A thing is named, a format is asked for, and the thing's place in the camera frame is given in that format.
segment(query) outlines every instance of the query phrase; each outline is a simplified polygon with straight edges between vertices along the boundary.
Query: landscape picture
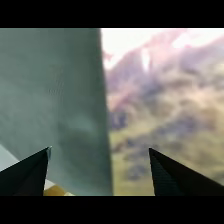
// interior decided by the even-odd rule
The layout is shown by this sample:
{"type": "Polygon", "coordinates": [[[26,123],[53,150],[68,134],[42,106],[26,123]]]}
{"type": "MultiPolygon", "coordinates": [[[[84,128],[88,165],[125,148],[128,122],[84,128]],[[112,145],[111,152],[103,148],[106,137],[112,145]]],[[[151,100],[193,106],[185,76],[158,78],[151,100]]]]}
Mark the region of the landscape picture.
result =
{"type": "Polygon", "coordinates": [[[102,49],[114,194],[154,195],[149,147],[224,185],[224,29],[102,29],[102,49]]]}

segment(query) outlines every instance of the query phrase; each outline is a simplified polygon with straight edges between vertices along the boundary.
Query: blurry background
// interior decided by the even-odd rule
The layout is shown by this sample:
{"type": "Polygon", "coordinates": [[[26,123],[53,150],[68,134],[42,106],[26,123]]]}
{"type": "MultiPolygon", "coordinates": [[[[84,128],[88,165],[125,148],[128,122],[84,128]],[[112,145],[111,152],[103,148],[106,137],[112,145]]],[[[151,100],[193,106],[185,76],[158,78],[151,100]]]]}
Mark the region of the blurry background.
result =
{"type": "Polygon", "coordinates": [[[102,29],[115,195],[153,195],[148,148],[224,184],[224,29],[102,29]]]}

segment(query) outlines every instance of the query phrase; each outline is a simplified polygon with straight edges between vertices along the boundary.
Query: black triangular object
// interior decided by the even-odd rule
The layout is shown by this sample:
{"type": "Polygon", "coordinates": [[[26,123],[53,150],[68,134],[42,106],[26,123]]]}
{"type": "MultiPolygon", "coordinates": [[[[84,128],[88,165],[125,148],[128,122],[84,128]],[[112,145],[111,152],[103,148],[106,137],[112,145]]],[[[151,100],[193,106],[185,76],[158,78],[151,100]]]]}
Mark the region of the black triangular object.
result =
{"type": "Polygon", "coordinates": [[[224,196],[224,187],[169,157],[149,149],[156,196],[224,196]]]}
{"type": "Polygon", "coordinates": [[[0,172],[0,196],[43,196],[50,148],[0,172]]]}

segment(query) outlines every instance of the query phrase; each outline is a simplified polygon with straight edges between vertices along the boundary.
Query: blurry mountain landscape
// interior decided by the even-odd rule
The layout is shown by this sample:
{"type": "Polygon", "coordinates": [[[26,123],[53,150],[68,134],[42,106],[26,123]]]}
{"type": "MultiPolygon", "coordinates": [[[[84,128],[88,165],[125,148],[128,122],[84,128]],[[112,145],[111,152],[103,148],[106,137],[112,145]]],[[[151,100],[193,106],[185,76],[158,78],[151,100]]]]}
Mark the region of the blurry mountain landscape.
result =
{"type": "Polygon", "coordinates": [[[186,32],[160,33],[106,70],[115,195],[153,195],[149,147],[224,185],[224,35],[173,47],[186,32]]]}

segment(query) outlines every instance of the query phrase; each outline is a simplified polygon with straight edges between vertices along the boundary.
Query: gray panel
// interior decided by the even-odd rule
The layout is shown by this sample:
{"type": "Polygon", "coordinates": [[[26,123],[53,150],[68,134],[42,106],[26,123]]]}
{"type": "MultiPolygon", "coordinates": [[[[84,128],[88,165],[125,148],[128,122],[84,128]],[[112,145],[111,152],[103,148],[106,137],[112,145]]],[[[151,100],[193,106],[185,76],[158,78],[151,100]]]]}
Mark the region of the gray panel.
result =
{"type": "Polygon", "coordinates": [[[0,143],[19,160],[53,146],[48,179],[111,195],[97,29],[0,29],[0,143]]]}

